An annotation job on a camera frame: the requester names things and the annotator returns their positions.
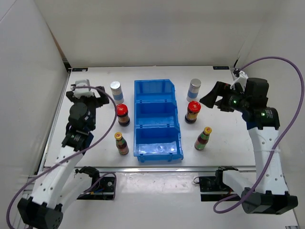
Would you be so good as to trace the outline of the yellow-cap sauce bottle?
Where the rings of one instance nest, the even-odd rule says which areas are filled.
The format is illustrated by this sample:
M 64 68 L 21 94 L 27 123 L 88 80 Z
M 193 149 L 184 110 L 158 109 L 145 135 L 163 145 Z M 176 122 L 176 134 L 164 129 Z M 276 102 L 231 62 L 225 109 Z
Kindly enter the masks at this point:
M 212 128 L 211 127 L 205 127 L 204 130 L 201 132 L 201 134 L 197 137 L 197 140 L 194 144 L 195 149 L 197 150 L 204 150 L 206 147 L 210 134 L 212 133 Z
M 118 149 L 118 152 L 120 155 L 126 155 L 129 153 L 129 148 L 127 145 L 126 140 L 122 136 L 121 132 L 117 132 L 114 134 L 115 140 L 116 140 L 116 147 Z

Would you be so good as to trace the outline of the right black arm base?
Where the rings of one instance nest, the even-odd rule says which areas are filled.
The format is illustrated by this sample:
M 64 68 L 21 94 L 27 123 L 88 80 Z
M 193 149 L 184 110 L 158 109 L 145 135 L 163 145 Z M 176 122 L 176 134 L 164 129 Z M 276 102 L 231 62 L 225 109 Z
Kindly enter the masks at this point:
M 195 185 L 199 185 L 201 202 L 217 202 L 223 198 L 231 197 L 229 201 L 239 201 L 233 190 L 223 183 L 223 172 L 227 170 L 238 171 L 235 167 L 218 167 L 213 176 L 198 176 L 193 179 Z

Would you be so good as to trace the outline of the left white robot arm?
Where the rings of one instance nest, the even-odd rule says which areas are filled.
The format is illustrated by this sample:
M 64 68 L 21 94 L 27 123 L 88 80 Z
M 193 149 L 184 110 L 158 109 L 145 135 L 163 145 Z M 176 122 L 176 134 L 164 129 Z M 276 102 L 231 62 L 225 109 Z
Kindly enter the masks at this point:
M 83 167 L 72 181 L 69 177 L 85 153 L 94 147 L 96 110 L 113 99 L 104 87 L 92 87 L 86 81 L 71 86 L 66 97 L 73 103 L 69 110 L 65 137 L 52 167 L 37 175 L 43 178 L 29 198 L 17 204 L 22 221 L 31 229 L 57 229 L 67 207 L 81 195 L 95 191 L 100 175 L 93 167 Z

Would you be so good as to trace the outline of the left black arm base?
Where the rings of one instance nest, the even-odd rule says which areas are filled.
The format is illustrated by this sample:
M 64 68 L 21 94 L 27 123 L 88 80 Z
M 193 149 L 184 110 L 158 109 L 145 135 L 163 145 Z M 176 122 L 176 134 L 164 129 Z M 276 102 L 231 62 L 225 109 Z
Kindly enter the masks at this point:
M 77 200 L 115 200 L 117 176 L 114 172 L 100 175 L 93 167 L 75 169 L 75 174 L 86 174 L 91 178 L 91 187 L 82 193 Z

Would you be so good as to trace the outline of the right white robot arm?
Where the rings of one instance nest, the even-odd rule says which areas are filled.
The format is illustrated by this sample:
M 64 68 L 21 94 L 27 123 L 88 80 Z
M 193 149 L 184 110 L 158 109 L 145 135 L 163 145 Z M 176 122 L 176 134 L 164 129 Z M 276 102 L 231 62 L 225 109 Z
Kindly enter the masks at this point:
M 282 173 L 279 148 L 279 116 L 267 106 L 267 80 L 248 79 L 245 86 L 217 81 L 200 103 L 217 106 L 225 112 L 239 111 L 246 122 L 254 149 L 256 182 L 252 184 L 237 169 L 220 167 L 214 186 L 221 191 L 228 187 L 236 193 L 245 213 L 281 215 L 297 207 L 298 199 L 290 195 Z

